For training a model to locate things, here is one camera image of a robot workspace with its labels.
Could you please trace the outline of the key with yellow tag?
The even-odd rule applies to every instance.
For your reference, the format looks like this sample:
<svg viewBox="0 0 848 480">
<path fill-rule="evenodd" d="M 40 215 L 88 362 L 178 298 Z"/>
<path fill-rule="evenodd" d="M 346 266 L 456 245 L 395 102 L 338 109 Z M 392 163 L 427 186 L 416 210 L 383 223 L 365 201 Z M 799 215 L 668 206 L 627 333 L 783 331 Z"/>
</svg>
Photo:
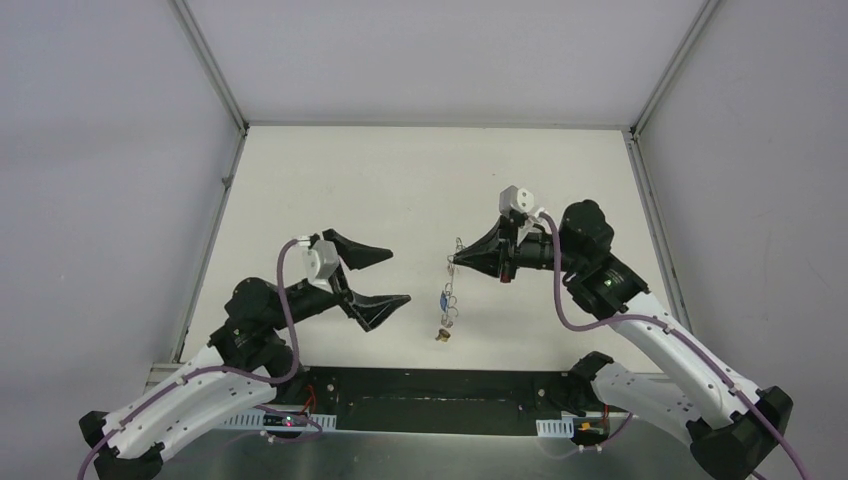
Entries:
<svg viewBox="0 0 848 480">
<path fill-rule="evenodd" d="M 440 329 L 437 333 L 437 336 L 435 337 L 435 340 L 446 343 L 446 342 L 449 341 L 450 338 L 451 338 L 451 333 L 450 333 L 449 330 Z"/>
</svg>

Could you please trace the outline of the large silver carabiner keyring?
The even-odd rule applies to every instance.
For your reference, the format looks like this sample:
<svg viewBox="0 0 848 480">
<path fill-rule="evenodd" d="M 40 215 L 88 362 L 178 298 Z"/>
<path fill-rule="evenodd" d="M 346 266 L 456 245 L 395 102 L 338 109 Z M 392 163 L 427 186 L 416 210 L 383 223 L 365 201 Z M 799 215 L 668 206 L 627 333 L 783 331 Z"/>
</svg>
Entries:
<svg viewBox="0 0 848 480">
<path fill-rule="evenodd" d="M 455 293 L 454 293 L 455 277 L 456 277 L 456 272 L 457 272 L 457 267 L 454 264 L 454 255 L 459 253 L 463 248 L 464 248 L 464 245 L 463 245 L 462 239 L 460 237 L 456 237 L 455 238 L 454 252 L 447 256 L 446 271 L 447 271 L 447 275 L 448 275 L 448 280 L 444 284 L 444 286 L 441 290 L 441 293 L 440 293 L 440 297 L 442 295 L 444 295 L 449 299 L 448 309 L 446 311 L 442 311 L 440 309 L 440 311 L 441 311 L 441 318 L 440 318 L 441 329 L 447 329 L 449 331 L 453 327 L 455 319 L 459 315 L 458 309 L 456 307 L 457 297 L 455 296 Z"/>
</svg>

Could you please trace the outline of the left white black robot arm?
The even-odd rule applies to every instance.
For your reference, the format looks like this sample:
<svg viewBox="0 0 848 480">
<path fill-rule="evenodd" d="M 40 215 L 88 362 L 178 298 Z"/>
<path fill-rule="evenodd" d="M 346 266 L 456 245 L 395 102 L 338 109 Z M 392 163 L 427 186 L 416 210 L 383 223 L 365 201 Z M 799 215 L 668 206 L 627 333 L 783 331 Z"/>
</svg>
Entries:
<svg viewBox="0 0 848 480">
<path fill-rule="evenodd" d="M 333 229 L 286 242 L 275 281 L 242 280 L 225 305 L 224 324 L 194 357 L 128 405 L 80 418 L 89 451 L 78 478 L 93 469 L 100 479 L 153 479 L 193 441 L 232 416 L 274 399 L 297 402 L 305 378 L 296 324 L 337 308 L 365 332 L 379 327 L 410 296 L 361 295 L 349 286 L 346 273 L 392 256 L 387 248 L 355 242 Z"/>
</svg>

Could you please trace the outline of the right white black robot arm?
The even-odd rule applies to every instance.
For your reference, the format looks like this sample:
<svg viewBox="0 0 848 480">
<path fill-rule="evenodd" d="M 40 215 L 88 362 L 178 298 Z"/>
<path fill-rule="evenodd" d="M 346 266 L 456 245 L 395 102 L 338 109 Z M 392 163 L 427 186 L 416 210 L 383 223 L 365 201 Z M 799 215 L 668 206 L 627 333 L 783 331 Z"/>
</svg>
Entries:
<svg viewBox="0 0 848 480">
<path fill-rule="evenodd" d="M 612 251 L 613 228 L 592 200 L 569 205 L 560 221 L 504 207 L 495 226 L 454 255 L 458 266 L 503 283 L 520 269 L 554 273 L 556 299 L 569 295 L 592 317 L 646 355 L 655 381 L 593 352 L 569 371 L 569 410 L 599 403 L 636 415 L 683 443 L 715 479 L 749 479 L 783 445 L 793 409 L 781 388 L 762 388 L 720 360 L 686 330 L 647 282 Z"/>
</svg>

